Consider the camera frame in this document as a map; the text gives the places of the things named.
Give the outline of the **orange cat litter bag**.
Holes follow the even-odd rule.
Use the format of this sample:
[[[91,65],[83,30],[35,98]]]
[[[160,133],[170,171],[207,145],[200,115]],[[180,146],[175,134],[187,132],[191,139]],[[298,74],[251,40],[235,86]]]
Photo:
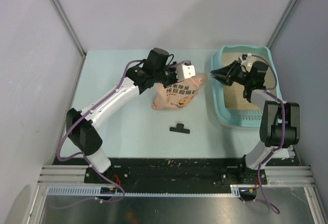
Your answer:
[[[207,83],[205,73],[196,73],[195,76],[179,83],[164,87],[156,85],[156,96],[153,99],[153,110],[175,110],[186,107]]]

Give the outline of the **black bag clip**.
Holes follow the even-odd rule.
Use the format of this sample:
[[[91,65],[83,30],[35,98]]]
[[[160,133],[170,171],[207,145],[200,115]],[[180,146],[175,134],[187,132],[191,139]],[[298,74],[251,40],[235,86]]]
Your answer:
[[[185,128],[185,125],[182,123],[177,123],[175,127],[170,127],[169,131],[183,134],[190,134],[191,132],[190,129]]]

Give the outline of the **clear plastic scoop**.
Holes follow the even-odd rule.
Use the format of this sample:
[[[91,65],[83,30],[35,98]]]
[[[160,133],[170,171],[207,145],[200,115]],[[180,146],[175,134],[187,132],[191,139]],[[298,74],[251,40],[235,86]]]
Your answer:
[[[211,72],[211,73],[208,74],[208,78],[215,79],[216,75]]]

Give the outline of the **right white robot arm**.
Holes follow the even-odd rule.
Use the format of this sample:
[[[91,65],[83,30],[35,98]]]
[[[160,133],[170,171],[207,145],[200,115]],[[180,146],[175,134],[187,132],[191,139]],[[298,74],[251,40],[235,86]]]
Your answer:
[[[269,68],[267,63],[255,61],[247,71],[240,60],[235,60],[211,71],[211,75],[225,86],[233,83],[242,85],[243,98],[262,110],[260,140],[251,152],[239,160],[235,172],[243,184],[248,184],[254,177],[260,179],[260,171],[273,155],[297,144],[300,139],[300,106],[281,100],[265,86],[264,79]]]

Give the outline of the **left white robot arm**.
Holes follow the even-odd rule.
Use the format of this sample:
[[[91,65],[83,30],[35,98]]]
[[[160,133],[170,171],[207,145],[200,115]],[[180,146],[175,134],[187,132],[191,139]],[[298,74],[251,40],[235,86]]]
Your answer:
[[[103,140],[98,133],[102,124],[120,107],[145,90],[160,83],[165,86],[177,82],[174,55],[160,48],[153,48],[143,60],[129,62],[119,83],[89,106],[67,112],[66,134],[96,171],[103,183],[113,178],[111,161],[102,149]]]

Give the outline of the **tan cat litter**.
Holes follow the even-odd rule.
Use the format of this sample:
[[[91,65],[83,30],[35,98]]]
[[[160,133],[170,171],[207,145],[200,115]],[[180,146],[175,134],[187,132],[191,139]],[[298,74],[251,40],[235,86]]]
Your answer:
[[[223,66],[238,60],[241,53],[223,53],[221,56]],[[230,87],[223,87],[224,105],[227,109],[259,111],[260,108],[243,98],[244,86],[234,82]]]

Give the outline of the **teal litter box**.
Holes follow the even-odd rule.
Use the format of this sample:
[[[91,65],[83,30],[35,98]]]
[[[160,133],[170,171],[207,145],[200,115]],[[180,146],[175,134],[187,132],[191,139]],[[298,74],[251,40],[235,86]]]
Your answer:
[[[270,65],[271,69],[267,70],[264,85],[268,88],[276,85],[274,90],[271,90],[275,96],[282,98],[280,92],[280,86],[278,79],[274,78],[277,76],[276,69],[272,60],[271,52],[269,48],[265,46],[248,46],[248,45],[232,45],[223,46],[215,53],[211,59],[211,69],[219,69],[223,67],[221,56],[223,53],[241,53],[252,55],[259,55],[265,58]],[[252,111],[252,110],[235,110],[227,109],[224,105],[223,97],[223,87],[224,85],[215,79],[212,79],[212,92],[215,112],[218,120],[226,126],[231,127],[243,127],[243,128],[259,128],[262,118],[262,111]]]

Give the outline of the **aluminium frame rail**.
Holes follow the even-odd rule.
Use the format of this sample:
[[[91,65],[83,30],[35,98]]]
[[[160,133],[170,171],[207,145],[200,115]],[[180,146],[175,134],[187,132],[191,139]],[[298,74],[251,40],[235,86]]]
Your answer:
[[[190,134],[170,132],[168,127],[149,129],[103,128],[103,149],[115,158],[237,158],[258,142],[255,129],[190,127]],[[297,159],[294,148],[282,149],[273,158]],[[51,195],[113,195],[108,180],[103,184],[84,182],[90,167],[82,157],[42,168],[39,183],[48,184]],[[123,186],[121,205],[136,201],[170,200],[168,218],[177,214],[184,222],[200,217],[204,222],[237,218],[239,223],[327,223],[311,167],[294,171],[269,169],[266,184],[223,185],[214,181],[159,181]]]

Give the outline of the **right aluminium corner post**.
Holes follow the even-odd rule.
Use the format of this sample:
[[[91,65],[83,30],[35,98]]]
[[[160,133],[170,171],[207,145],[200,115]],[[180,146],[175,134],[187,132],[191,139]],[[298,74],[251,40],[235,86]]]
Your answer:
[[[275,29],[273,30],[266,46],[270,49],[274,46],[277,38],[283,31],[284,27],[286,26],[287,22],[289,21],[290,17],[292,16],[294,10],[296,9],[297,5],[299,4],[300,0],[289,0],[286,8],[282,16],[280,17],[278,24],[276,25]]]

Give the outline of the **aluminium corner post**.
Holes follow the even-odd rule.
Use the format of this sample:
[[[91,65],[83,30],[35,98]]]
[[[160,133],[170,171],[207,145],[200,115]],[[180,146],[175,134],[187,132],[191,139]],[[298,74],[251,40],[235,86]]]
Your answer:
[[[59,20],[61,21],[64,29],[66,30],[69,38],[71,39],[75,49],[78,51],[79,55],[81,56],[82,60],[86,58],[86,51],[84,50],[60,0],[49,0],[54,11],[56,12]]]
[[[300,0],[289,0],[286,8],[282,16],[280,17],[278,24],[276,25],[275,29],[273,30],[266,46],[270,49],[274,46],[277,38],[283,31],[284,27],[286,26],[287,22],[289,21],[290,17],[292,16],[294,10],[296,9],[297,5],[299,4]]]

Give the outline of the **left aluminium corner post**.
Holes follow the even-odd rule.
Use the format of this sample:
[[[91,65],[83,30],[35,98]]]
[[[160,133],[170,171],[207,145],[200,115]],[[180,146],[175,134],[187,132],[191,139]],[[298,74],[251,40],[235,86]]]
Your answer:
[[[54,11],[56,12],[59,20],[61,21],[64,29],[66,30],[69,38],[71,39],[75,49],[78,51],[79,55],[81,56],[82,60],[86,58],[86,51],[84,50],[60,0],[49,0]]]

